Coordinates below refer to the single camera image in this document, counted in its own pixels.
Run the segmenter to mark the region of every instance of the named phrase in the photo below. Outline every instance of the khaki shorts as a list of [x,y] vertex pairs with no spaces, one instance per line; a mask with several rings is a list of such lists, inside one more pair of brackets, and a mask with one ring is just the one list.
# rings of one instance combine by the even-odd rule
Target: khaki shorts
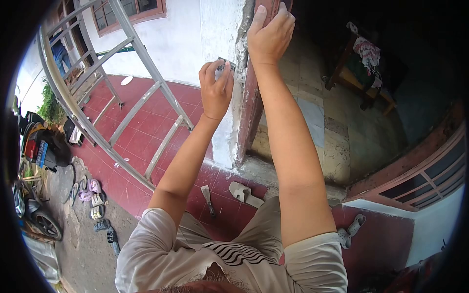
[[[181,219],[177,239],[188,244],[213,242],[207,230],[187,211]],[[232,242],[242,243],[258,249],[277,262],[283,254],[280,234],[280,203],[275,196],[257,210],[254,217]]]

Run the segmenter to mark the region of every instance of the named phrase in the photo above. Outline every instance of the person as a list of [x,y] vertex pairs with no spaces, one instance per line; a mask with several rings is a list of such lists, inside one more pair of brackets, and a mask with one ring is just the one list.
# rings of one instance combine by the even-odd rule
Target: person
[[[232,242],[210,239],[184,211],[210,139],[233,90],[228,62],[206,63],[199,72],[204,113],[155,189],[148,209],[117,259],[119,292],[346,292],[341,256],[316,148],[278,61],[295,18],[280,4],[262,28],[259,6],[248,31],[248,51],[269,129],[280,197],[264,202]],[[285,253],[285,265],[279,265]]]
[[[49,38],[49,43],[52,44],[52,42],[60,36],[62,31],[59,31],[55,36]],[[65,75],[65,70],[63,68],[63,62],[65,62],[65,65],[67,65],[67,68],[70,69],[72,65],[70,64],[70,58],[68,57],[68,52],[65,49],[65,47],[62,44],[61,40],[58,40],[52,47],[52,55],[54,56],[54,61],[57,67],[59,68],[60,75],[63,77]]]

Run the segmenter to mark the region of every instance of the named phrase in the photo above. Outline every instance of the ladder rung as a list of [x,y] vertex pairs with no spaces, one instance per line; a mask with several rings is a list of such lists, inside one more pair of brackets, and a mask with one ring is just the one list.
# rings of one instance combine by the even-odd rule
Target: ladder rung
[[96,82],[85,92],[85,94],[83,95],[83,97],[80,99],[80,101],[78,102],[78,105],[80,105],[85,99],[86,97],[88,97],[91,92],[98,86],[98,84],[104,80],[104,76],[100,76]]
[[114,131],[113,136],[109,139],[109,144],[114,146],[119,136],[121,136],[124,128],[129,124],[129,122],[134,118],[135,114],[137,114],[138,110],[148,101],[148,98],[160,87],[161,82],[156,82],[152,85],[148,91],[138,100],[138,102],[133,106],[130,112],[125,116],[124,120],[119,124],[116,131]]
[[183,120],[184,118],[182,117],[182,115],[179,115],[176,122],[173,124],[173,126],[171,126],[171,129],[169,130],[168,134],[165,136],[165,139],[163,139],[163,141],[159,145],[159,148],[156,150],[155,155],[151,159],[151,162],[145,171],[144,177],[146,179],[150,178],[150,175],[153,172],[153,169],[155,169],[156,163],[161,157],[161,154],[165,150],[166,146],[169,144],[169,141],[171,140],[171,138],[173,138],[174,133],[176,132],[177,128],[181,125]]
[[72,95],[76,93],[76,91],[83,85],[83,83],[95,72],[101,65],[103,65],[104,62],[106,62],[109,58],[111,58],[114,54],[117,53],[120,49],[125,47],[128,43],[132,42],[134,37],[129,37],[125,39],[123,42],[118,44],[116,47],[114,47],[112,50],[106,53],[101,59],[99,59],[98,62],[96,62],[93,66],[90,67],[85,73],[82,74],[80,79],[75,83],[73,86],[73,89],[71,90]]
[[109,100],[109,102],[107,102],[106,106],[104,107],[104,109],[101,111],[101,113],[99,113],[98,117],[96,118],[96,120],[94,120],[93,122],[93,126],[96,125],[96,123],[99,121],[99,119],[101,119],[101,117],[104,115],[104,112],[106,112],[106,110],[109,108],[109,106],[114,102],[116,96],[113,96],[112,99]]
[[90,0],[90,2],[86,3],[85,5],[81,6],[80,8],[78,9],[75,9],[72,13],[70,13],[69,15],[65,16],[61,21],[59,21],[58,24],[56,24],[55,26],[53,26],[48,32],[47,32],[47,39],[49,39],[49,37],[59,28],[61,27],[64,23],[67,23],[69,22],[72,18],[74,18],[75,16],[77,16],[77,14],[79,13],[82,13],[83,11],[85,11],[86,9],[88,9],[91,5],[93,5],[93,3],[95,3],[96,1],[98,0]]
[[70,67],[68,69],[68,71],[65,73],[65,75],[63,76],[63,80],[66,80],[67,77],[70,75],[70,73],[72,73],[72,71],[83,61],[85,60],[86,57],[88,57],[88,55],[91,54],[91,50],[88,50],[85,54],[83,54],[82,57],[80,57],[80,59],[78,59],[77,62],[75,62],[72,67]]
[[69,27],[67,27],[66,29],[64,29],[64,30],[60,33],[60,35],[59,35],[58,37],[56,37],[54,41],[52,41],[51,47],[52,47],[53,45],[55,45],[55,43],[57,43],[61,38],[63,38],[63,36],[64,36],[66,33],[68,33],[72,28],[76,27],[76,25],[79,24],[79,23],[80,23],[80,21],[76,21],[76,22],[74,22],[72,25],[70,25]]

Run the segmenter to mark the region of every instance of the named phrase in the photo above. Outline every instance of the hand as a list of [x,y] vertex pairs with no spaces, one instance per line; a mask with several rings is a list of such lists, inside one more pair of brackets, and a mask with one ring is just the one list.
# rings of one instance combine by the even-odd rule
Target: hand
[[277,66],[290,44],[295,27],[295,17],[287,11],[285,3],[280,3],[278,14],[262,28],[267,10],[259,6],[248,30],[248,51],[254,68],[258,64]]
[[225,63],[225,69],[215,81],[215,70],[222,64],[223,59],[208,62],[199,71],[204,115],[218,122],[223,119],[228,110],[235,83],[233,80],[234,71],[231,70],[229,61]]

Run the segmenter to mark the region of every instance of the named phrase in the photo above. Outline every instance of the window sill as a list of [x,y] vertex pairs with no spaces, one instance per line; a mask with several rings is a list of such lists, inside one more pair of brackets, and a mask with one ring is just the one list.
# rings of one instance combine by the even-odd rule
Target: window sill
[[[137,23],[143,23],[143,22],[153,20],[153,19],[165,18],[165,17],[167,17],[167,14],[166,14],[166,11],[164,11],[162,13],[136,18],[138,16],[140,16],[140,15],[133,15],[133,16],[129,17],[130,23],[134,25],[134,24],[137,24]],[[107,34],[110,34],[114,31],[117,31],[117,30],[120,30],[120,29],[121,29],[121,25],[119,24],[119,22],[116,22],[115,24],[113,24],[111,26],[108,26],[107,28],[105,28],[103,30],[98,30],[98,36],[99,36],[99,38],[101,38],[101,37],[103,37]]]

